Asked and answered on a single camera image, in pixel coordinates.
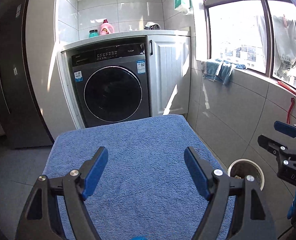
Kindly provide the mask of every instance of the front-loading washing machine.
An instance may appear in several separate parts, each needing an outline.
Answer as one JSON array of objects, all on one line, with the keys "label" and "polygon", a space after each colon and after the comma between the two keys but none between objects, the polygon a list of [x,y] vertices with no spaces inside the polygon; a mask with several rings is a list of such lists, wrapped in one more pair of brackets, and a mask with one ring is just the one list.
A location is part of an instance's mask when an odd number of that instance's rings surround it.
[{"label": "front-loading washing machine", "polygon": [[98,48],[71,60],[85,127],[150,117],[143,43]]}]

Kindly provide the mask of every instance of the teal jar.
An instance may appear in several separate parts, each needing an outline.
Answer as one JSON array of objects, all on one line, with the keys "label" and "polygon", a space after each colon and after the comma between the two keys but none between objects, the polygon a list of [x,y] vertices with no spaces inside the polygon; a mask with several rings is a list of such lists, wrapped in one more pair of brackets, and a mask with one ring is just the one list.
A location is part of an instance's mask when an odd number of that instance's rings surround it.
[{"label": "teal jar", "polygon": [[89,37],[96,37],[99,36],[98,30],[90,30],[89,31]]}]

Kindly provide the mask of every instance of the washing machine control panel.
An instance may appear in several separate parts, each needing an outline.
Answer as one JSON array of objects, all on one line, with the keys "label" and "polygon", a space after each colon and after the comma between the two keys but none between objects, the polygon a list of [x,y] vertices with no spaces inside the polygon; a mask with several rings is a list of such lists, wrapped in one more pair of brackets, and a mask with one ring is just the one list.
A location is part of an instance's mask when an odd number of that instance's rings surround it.
[{"label": "washing machine control panel", "polygon": [[73,55],[72,66],[80,66],[93,62],[119,58],[119,57],[129,57],[144,55],[144,44],[143,43],[133,43],[124,44],[118,46],[111,46],[106,48],[95,49],[91,51],[86,51],[77,55]]}]

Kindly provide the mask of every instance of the white cabinet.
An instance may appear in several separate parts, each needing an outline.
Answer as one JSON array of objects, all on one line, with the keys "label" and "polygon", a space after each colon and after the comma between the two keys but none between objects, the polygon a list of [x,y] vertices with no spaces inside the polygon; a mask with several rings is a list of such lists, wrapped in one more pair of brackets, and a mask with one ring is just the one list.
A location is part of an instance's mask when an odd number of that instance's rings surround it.
[{"label": "white cabinet", "polygon": [[149,35],[152,116],[188,112],[190,37]]}]

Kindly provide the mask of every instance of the countertop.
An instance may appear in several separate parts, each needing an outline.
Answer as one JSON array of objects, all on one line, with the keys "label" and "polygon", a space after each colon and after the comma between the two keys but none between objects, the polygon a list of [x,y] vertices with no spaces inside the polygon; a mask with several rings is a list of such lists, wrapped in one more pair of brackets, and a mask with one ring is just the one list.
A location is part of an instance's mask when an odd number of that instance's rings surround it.
[{"label": "countertop", "polygon": [[96,43],[100,41],[107,41],[112,39],[120,39],[125,37],[138,37],[138,36],[147,36],[147,35],[177,35],[177,36],[189,36],[189,31],[178,31],[178,30],[144,30],[144,31],[128,31],[120,33],[111,33],[102,36],[96,36],[81,41],[76,41],[70,44],[67,44],[62,47],[61,51],[68,49],[77,48],[86,44]]}]

